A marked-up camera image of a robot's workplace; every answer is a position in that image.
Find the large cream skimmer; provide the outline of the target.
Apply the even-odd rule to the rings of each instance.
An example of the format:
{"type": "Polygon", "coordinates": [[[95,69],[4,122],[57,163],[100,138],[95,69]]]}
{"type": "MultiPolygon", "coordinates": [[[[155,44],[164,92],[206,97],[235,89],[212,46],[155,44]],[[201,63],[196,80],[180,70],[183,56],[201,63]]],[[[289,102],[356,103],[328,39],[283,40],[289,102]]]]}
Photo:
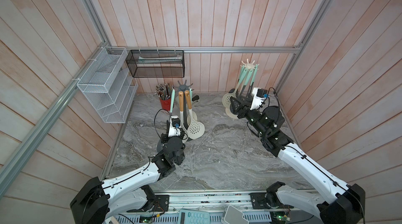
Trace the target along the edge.
{"type": "Polygon", "coordinates": [[[180,121],[181,121],[181,128],[184,134],[183,143],[186,143],[188,140],[187,131],[184,127],[184,93],[179,91],[179,107],[180,107],[180,121]]]}

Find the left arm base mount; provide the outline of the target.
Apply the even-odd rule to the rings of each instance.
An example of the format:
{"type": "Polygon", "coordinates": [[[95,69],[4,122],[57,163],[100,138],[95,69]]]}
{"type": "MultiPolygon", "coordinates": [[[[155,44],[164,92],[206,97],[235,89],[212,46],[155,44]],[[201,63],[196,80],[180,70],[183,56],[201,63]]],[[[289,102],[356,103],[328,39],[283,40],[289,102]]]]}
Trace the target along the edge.
{"type": "Polygon", "coordinates": [[[145,185],[132,193],[134,204],[127,212],[166,212],[169,210],[170,196],[168,194],[156,195],[149,185],[145,185]]]}

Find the grey skimmer front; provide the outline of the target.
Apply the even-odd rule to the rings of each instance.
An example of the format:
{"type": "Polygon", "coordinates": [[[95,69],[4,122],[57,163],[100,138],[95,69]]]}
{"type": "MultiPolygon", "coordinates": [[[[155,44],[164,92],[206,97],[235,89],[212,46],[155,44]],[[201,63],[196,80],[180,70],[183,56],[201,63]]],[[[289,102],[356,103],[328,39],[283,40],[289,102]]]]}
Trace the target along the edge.
{"type": "Polygon", "coordinates": [[[248,92],[247,92],[246,97],[251,96],[251,95],[250,95],[250,94],[251,94],[250,84],[249,84],[249,88],[248,88],[248,92]]]}

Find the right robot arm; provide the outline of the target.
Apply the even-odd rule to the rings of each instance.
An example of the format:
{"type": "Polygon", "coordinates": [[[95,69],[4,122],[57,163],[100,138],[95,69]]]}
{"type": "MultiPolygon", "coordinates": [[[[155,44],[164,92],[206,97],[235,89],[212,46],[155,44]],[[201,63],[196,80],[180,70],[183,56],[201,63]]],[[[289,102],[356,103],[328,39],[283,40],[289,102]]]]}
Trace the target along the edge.
{"type": "Polygon", "coordinates": [[[280,106],[259,108],[265,99],[255,96],[251,103],[230,98],[230,109],[239,119],[245,118],[251,132],[264,148],[291,166],[316,194],[294,189],[283,182],[267,188],[264,203],[268,208],[284,205],[296,207],[319,218],[325,224],[357,224],[365,221],[365,190],[349,185],[309,157],[288,135],[280,130],[285,119],[280,106]]]}

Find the grey skimmer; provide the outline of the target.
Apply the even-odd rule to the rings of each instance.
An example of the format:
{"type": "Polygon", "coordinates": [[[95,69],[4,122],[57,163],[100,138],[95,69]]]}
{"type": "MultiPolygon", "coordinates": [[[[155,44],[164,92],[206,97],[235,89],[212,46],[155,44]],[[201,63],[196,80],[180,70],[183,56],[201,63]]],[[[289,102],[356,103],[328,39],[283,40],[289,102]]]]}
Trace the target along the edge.
{"type": "Polygon", "coordinates": [[[252,90],[254,87],[254,82],[255,82],[255,77],[256,77],[256,73],[258,71],[258,64],[255,65],[254,71],[253,71],[253,76],[252,76],[252,80],[251,80],[251,84],[250,84],[250,89],[252,90]]]}
{"type": "Polygon", "coordinates": [[[247,92],[246,97],[251,96],[251,95],[250,95],[250,94],[251,94],[250,84],[249,84],[249,88],[248,88],[248,92],[247,92]]]}
{"type": "MultiPolygon", "coordinates": [[[[174,108],[174,96],[175,96],[175,89],[173,88],[171,95],[166,97],[166,99],[168,99],[168,97],[171,97],[171,107],[170,107],[170,111],[168,111],[170,114],[172,114],[172,110],[174,108]]],[[[157,144],[157,151],[160,152],[161,150],[162,150],[162,141],[160,139],[157,144]]]]}

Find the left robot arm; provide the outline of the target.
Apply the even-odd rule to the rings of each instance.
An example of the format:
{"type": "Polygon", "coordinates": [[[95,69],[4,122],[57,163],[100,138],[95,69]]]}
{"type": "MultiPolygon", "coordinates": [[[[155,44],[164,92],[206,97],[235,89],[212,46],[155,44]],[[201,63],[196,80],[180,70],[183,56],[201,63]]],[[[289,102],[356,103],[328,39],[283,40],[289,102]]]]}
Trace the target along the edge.
{"type": "Polygon", "coordinates": [[[104,220],[136,209],[149,211],[156,196],[150,184],[175,171],[185,159],[187,136],[182,127],[170,127],[161,135],[161,151],[140,168],[112,179],[89,179],[70,203],[73,219],[77,224],[102,224],[104,220]]]}

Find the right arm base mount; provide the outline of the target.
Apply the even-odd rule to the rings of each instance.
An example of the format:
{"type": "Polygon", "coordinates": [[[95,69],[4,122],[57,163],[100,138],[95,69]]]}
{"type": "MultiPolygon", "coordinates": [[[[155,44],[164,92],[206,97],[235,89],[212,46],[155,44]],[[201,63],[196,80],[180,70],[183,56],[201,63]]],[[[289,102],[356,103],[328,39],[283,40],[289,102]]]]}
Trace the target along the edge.
{"type": "Polygon", "coordinates": [[[285,186],[285,183],[275,182],[267,188],[265,193],[250,193],[253,209],[294,208],[291,205],[282,204],[277,197],[276,192],[282,186],[285,186]]]}

